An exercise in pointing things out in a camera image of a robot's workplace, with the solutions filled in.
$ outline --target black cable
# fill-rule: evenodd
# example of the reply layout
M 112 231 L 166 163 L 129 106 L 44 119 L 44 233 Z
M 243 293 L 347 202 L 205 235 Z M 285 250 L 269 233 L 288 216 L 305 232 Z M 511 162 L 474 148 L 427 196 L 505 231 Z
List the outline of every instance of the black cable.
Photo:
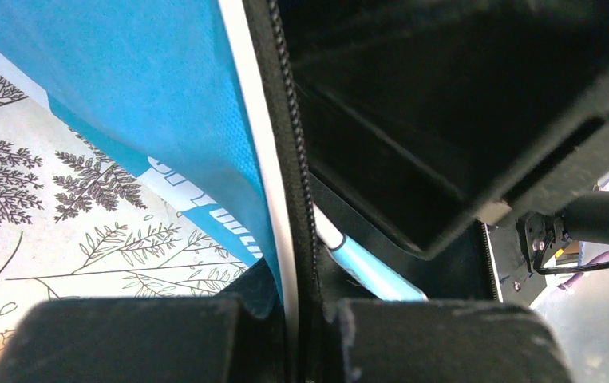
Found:
M 573 274 L 573 273 L 586 273 L 588 271 L 605 270 L 609 269 L 609 261 L 603 263 L 596 263 L 595 265 L 583 265 L 583 266 L 571 266 L 571 267 L 542 267 L 541 263 L 544 261 L 546 250 L 549 248 L 549 241 L 552 237 L 549 235 L 544 239 L 544 243 L 547 246 L 544 249 L 539 250 L 535 254 L 535 260 L 532 267 L 535 272 L 539 275 L 555 275 L 555 274 Z

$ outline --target black cylinder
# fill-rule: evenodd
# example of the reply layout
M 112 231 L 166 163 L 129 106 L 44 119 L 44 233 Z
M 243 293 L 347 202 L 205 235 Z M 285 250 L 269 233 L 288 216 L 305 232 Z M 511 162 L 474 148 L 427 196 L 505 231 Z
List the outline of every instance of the black cylinder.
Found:
M 609 244 L 609 191 L 591 191 L 563 210 L 563 224 L 570 238 Z

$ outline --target blue pen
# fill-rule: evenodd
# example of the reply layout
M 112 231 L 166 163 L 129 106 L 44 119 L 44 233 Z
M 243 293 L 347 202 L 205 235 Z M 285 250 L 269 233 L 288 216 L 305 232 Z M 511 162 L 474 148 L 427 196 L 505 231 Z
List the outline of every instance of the blue pen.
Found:
M 424 292 L 406 281 L 384 262 L 337 227 L 314 206 L 316 231 L 332 258 L 367 290 L 385 301 L 425 301 Z

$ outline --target leaf pattern tablecloth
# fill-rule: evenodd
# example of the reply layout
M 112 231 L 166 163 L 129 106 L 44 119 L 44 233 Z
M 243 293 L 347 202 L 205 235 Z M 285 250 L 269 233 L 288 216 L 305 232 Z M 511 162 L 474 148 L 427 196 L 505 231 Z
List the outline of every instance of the leaf pattern tablecloth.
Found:
M 208 296 L 245 270 L 0 76 L 0 355 L 39 302 Z

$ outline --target zipper teeth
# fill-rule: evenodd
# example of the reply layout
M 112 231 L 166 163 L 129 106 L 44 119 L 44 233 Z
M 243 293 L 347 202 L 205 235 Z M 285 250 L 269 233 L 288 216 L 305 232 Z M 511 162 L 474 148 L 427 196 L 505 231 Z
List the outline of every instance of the zipper teeth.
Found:
M 304 189 L 304 204 L 306 208 L 306 224 L 309 229 L 309 236 L 313 246 L 312 263 L 315 279 L 316 257 L 318 252 L 318 235 L 316 234 L 316 221 L 314 219 L 314 199 L 311 195 L 311 185 L 309 181 L 309 165 L 306 162 L 306 148 L 304 147 L 304 131 L 302 130 L 302 121 L 299 119 L 299 104 L 297 103 L 297 95 L 295 93 L 295 82 L 292 78 L 290 67 L 290 58 L 287 52 L 285 36 L 283 35 L 283 23 L 281 21 L 278 3 L 275 0 L 270 0 L 269 15 L 271 16 L 271 28 L 274 30 L 276 38 L 276 49 L 279 55 L 279 64 L 281 74 L 283 75 L 283 83 L 287 95 L 287 108 L 290 112 L 290 121 L 295 135 L 295 151 L 297 152 L 297 162 L 299 165 L 299 179 L 302 182 Z
M 490 287 L 492 287 L 492 298 L 495 301 L 499 300 L 499 292 L 496 290 L 496 280 L 495 280 L 495 270 L 494 265 L 492 264 L 492 252 L 490 251 L 490 243 L 488 241 L 487 235 L 485 235 L 485 231 L 488 230 L 487 225 L 485 223 L 478 221 L 480 224 L 481 237 L 483 239 L 483 247 L 485 248 L 485 263 L 488 266 L 488 277 L 490 278 Z

